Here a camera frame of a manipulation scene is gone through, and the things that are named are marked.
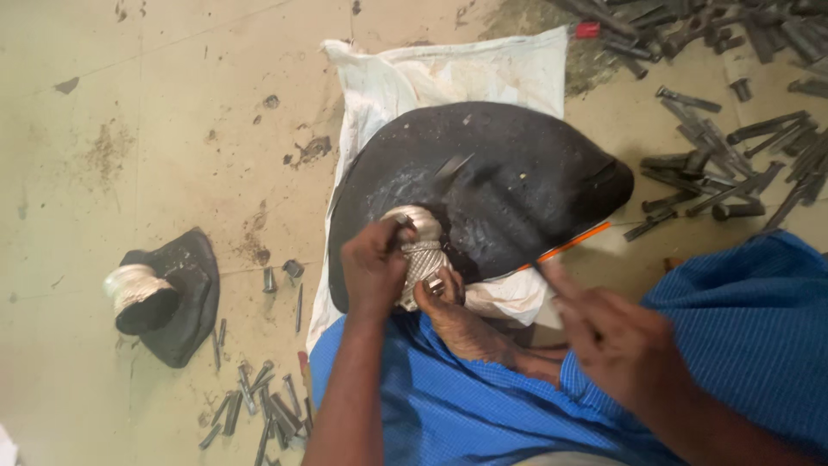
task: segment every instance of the wrist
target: wrist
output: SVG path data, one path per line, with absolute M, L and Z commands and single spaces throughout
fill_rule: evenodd
M 686 384 L 674 390 L 664 390 L 654 396 L 645 397 L 642 403 L 630 406 L 630 410 L 645 425 L 659 425 L 675 422 L 687 415 L 698 415 L 715 403 L 695 383 Z
M 345 324 L 351 327 L 384 328 L 390 315 L 390 308 L 372 304 L 357 304 L 349 309 Z

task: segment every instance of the red cap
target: red cap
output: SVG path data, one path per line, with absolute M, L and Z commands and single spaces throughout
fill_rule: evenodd
M 601 23 L 599 22 L 579 22 L 575 26 L 576 39 L 594 39 L 601 32 Z

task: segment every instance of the white cloth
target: white cloth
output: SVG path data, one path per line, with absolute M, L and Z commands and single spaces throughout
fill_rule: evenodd
M 516 104 L 564 116 L 566 28 L 537 36 L 505 37 L 459 46 L 420 46 L 377 55 L 357 52 L 342 41 L 322 47 L 337 66 L 345 97 L 335 186 L 369 139 L 385 124 L 409 110 L 470 100 Z M 333 203 L 325 215 L 330 230 Z M 328 288 L 328 245 L 313 304 L 306 341 L 308 352 L 342 313 Z M 531 270 L 466 291 L 467 306 L 489 316 L 515 318 L 529 325 L 541 306 L 546 286 Z
M 17 445 L 0 424 L 0 466 L 16 466 Z

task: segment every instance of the bare foot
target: bare foot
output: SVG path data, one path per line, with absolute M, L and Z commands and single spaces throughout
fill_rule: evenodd
M 431 318 L 431 325 L 452 353 L 467 361 L 497 362 L 557 386 L 560 363 L 520 348 L 463 307 L 465 291 L 460 274 L 443 268 L 437 275 L 445 284 L 443 294 L 437 296 L 428 284 L 420 282 L 414 287 L 414 299 Z

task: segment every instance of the tile floor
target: tile floor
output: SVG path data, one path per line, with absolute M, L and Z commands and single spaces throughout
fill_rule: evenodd
M 353 38 L 377 52 L 415 42 L 463 43 L 539 32 L 527 0 L 80 0 L 0 5 L 0 422 L 25 464 L 228 464 L 253 461 L 261 421 L 244 413 L 237 434 L 196 448 L 242 360 L 276 363 L 304 388 L 293 332 L 297 289 L 263 295 L 261 270 L 297 258 L 310 309 L 323 255 L 323 216 L 338 149 L 342 96 L 319 52 Z M 498 30 L 493 32 L 493 24 Z M 569 98 L 566 119 L 631 165 L 686 151 L 677 121 L 653 94 L 665 84 L 724 104 L 714 121 L 741 124 L 824 101 L 790 95 L 802 73 L 787 52 L 759 66 L 748 47 L 716 56 L 694 43 L 672 66 L 635 81 L 626 70 Z M 757 95 L 739 104 L 727 84 L 746 75 Z M 68 94 L 53 86 L 78 77 Z M 266 108 L 276 95 L 280 104 Z M 254 120 L 261 116 L 259 124 Z M 332 149 L 300 159 L 299 148 Z M 768 163 L 757 157 L 756 168 Z M 777 180 L 769 211 L 786 195 Z M 641 200 L 670 190 L 639 178 L 614 226 L 566 252 L 587 284 L 639 297 L 664 256 L 739 243 L 765 219 L 721 224 L 680 219 L 627 244 Z M 785 226 L 828 250 L 828 200 L 797 208 Z M 193 226 L 211 238 L 221 272 L 219 316 L 229 321 L 225 369 L 209 344 L 180 370 L 113 328 L 103 277 L 130 249 L 154 249 Z M 270 252 L 266 260 L 261 252 Z M 551 323 L 544 314 L 541 321 Z M 268 453 L 299 464 L 300 450 Z

